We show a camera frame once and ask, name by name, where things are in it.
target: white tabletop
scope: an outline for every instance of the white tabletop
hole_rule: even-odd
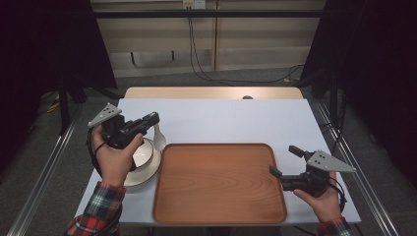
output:
[[[126,121],[136,120],[153,111],[158,112],[160,130],[169,144],[267,144],[272,148],[278,169],[283,175],[298,175],[306,168],[304,158],[290,153],[289,146],[329,152],[305,99],[125,98],[119,101],[118,107],[122,109]],[[153,129],[149,129],[146,137],[153,138]],[[339,174],[337,179],[347,199],[343,216],[348,222],[360,222],[360,216]],[[99,180],[100,177],[93,171],[76,215],[83,213]],[[156,182],[157,173],[144,184],[128,188],[120,222],[157,225],[152,217]],[[292,192],[284,192],[284,198],[288,214],[280,225],[318,222],[312,209]]]

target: brown tray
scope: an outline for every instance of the brown tray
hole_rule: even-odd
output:
[[[161,224],[276,224],[286,218],[265,144],[168,145],[153,217]]]

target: hand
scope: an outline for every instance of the hand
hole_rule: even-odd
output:
[[[94,146],[98,147],[104,143],[101,136],[102,127],[98,126],[92,131]],[[133,154],[142,144],[144,137],[142,134],[136,135],[124,149],[116,149],[108,145],[101,147],[96,158],[101,169],[101,177],[104,183],[114,187],[123,187],[126,176],[132,166]]]
[[[330,177],[336,179],[336,174],[330,172]],[[336,185],[335,181],[331,179],[330,183],[334,186]],[[328,188],[318,198],[314,198],[302,190],[294,190],[294,194],[313,209],[320,222],[328,222],[341,217],[338,192],[333,188]]]

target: white plate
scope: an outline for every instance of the white plate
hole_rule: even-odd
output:
[[[144,139],[144,143],[135,151],[133,159],[136,167],[140,167],[147,163],[153,155],[153,145],[149,139]]]
[[[159,168],[161,160],[160,151],[153,148],[153,155],[151,159],[142,166],[139,166],[136,170],[129,172],[125,180],[125,187],[135,186],[144,183],[150,177],[156,173]]]

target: plaid shirt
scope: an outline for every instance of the plaid shirt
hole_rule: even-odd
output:
[[[87,236],[103,230],[121,210],[126,189],[116,188],[109,184],[98,182],[94,193],[89,199],[82,215],[77,216],[68,224],[67,235]],[[120,235],[117,223],[106,235]]]
[[[68,224],[67,235],[88,236],[104,229],[115,219],[117,211],[122,207],[126,189],[116,188],[98,182],[94,193],[89,199],[84,214],[77,216]],[[344,217],[321,223],[317,228],[319,236],[350,236],[354,235]],[[107,235],[120,235],[118,224]]]

